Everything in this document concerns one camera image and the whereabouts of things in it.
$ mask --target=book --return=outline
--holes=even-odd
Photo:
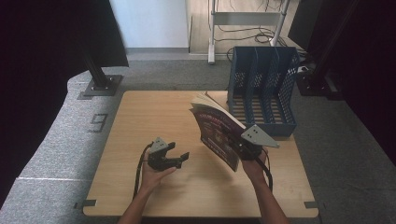
[[[191,112],[201,131],[201,141],[236,172],[238,155],[233,151],[234,141],[240,139],[246,127],[207,92],[199,93],[191,101]]]

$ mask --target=black curtain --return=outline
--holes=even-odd
[[[10,0],[0,3],[0,205],[55,120],[70,77],[128,66],[108,1]]]

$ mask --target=gray carpet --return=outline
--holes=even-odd
[[[37,153],[15,181],[0,223],[115,223],[116,217],[85,217],[86,198],[120,99],[129,90],[224,91],[231,64],[217,60],[130,61],[105,68],[123,75],[113,97],[78,100],[91,76],[69,80],[64,106]],[[396,168],[344,101],[303,97],[297,88],[294,132],[319,217],[292,223],[396,223]],[[106,118],[104,125],[93,121]],[[164,223],[145,219],[145,223]],[[258,223],[257,220],[166,219],[166,223]]]

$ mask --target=forearm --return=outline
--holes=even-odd
[[[119,224],[138,224],[142,219],[142,214],[146,206],[146,202],[151,194],[150,190],[140,189],[136,197],[129,204],[124,214],[119,220]]]
[[[265,180],[262,178],[262,180],[252,181],[252,184],[256,192],[263,223],[289,223]]]

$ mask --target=hand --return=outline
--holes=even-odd
[[[268,153],[268,149],[266,147],[262,147],[262,148],[265,150],[265,152]],[[262,152],[262,154],[260,154],[259,156],[260,160],[262,160],[264,164],[267,158],[265,152]],[[242,166],[244,167],[244,171],[253,185],[266,183],[263,170],[256,161],[242,161]]]
[[[149,151],[146,151],[145,161],[149,158]],[[149,193],[154,191],[154,189],[161,184],[161,180],[167,175],[172,174],[177,168],[171,167],[164,171],[156,171],[152,169],[147,162],[143,162],[142,168],[142,185],[140,189],[147,190]]]

